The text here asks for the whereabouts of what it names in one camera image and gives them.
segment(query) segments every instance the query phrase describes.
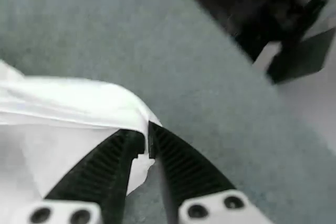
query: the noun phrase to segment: black object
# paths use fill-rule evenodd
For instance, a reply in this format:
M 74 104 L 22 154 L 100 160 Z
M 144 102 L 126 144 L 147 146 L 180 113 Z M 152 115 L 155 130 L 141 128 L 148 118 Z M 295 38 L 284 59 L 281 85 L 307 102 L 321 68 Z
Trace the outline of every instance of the black object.
M 274 83 L 288 81 L 320 71 L 336 29 L 315 35 L 289 48 L 273 59 L 267 72 Z
M 78 210 L 72 214 L 70 224 L 87 224 L 90 218 L 90 212 L 88 210 Z
M 185 200 L 235 189 L 210 161 L 181 138 L 153 123 L 150 128 L 169 223 L 178 223 L 178 208 Z
M 234 185 L 204 156 L 167 129 L 149 123 L 150 156 L 159 162 L 162 194 L 169 223 L 176 224 L 183 201 L 220 191 Z M 144 152 L 144 136 L 119 130 L 104 140 L 50 191 L 46 199 L 96 202 L 104 223 L 122 223 L 131 163 Z M 200 205 L 189 209 L 192 218 L 207 216 Z M 81 210 L 71 224 L 84 224 L 90 216 Z
M 227 197 L 224 200 L 224 205 L 229 209 L 240 209 L 244 207 L 242 200 L 235 196 Z
M 280 41 L 285 54 L 278 55 L 272 67 L 286 71 L 288 66 L 279 58 L 289 55 L 290 50 L 300 43 L 328 0 L 311 0 L 305 5 L 300 0 L 198 1 L 252 61 L 270 41 Z M 269 73 L 273 79 L 273 70 Z
M 188 209 L 188 215 L 190 218 L 193 218 L 193 219 L 201 219 L 201 218 L 208 216 L 208 214 L 209 213 L 206 210 L 206 208 L 201 205 L 192 205 Z
M 30 222 L 34 224 L 46 222 L 51 214 L 51 210 L 47 207 L 39 208 L 30 217 Z
M 69 171 L 46 199 L 96 202 L 104 223 L 121 223 L 131 164 L 144 147 L 141 133 L 117 131 Z

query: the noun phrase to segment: white cloth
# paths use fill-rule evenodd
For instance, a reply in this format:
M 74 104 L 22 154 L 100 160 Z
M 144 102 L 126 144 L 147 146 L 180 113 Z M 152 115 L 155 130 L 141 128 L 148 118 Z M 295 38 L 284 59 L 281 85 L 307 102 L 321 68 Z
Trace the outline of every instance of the white cloth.
M 148 122 L 160 125 L 132 92 L 105 82 L 24 77 L 0 62 L 0 219 L 43 198 L 87 153 L 118 129 L 143 133 L 128 192 L 149 167 Z

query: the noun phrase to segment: carpeted floor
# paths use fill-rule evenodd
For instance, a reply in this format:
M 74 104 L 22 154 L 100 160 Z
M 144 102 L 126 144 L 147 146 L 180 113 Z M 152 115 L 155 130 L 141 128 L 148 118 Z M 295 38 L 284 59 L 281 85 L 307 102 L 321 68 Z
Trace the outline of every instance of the carpeted floor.
M 24 74 L 121 84 L 275 223 L 332 223 L 336 158 L 193 0 L 0 0 L 0 55 Z M 156 167 L 124 223 L 165 223 Z

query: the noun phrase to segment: black furniture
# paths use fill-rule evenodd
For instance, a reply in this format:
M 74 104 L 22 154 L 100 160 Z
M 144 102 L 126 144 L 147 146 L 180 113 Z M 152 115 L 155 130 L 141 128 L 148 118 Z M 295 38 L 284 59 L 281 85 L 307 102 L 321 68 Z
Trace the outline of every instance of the black furniture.
M 270 41 L 280 41 L 283 52 L 276 56 L 268 75 L 276 82 L 290 68 L 292 49 L 316 21 L 328 0 L 198 0 L 209 14 L 255 61 Z

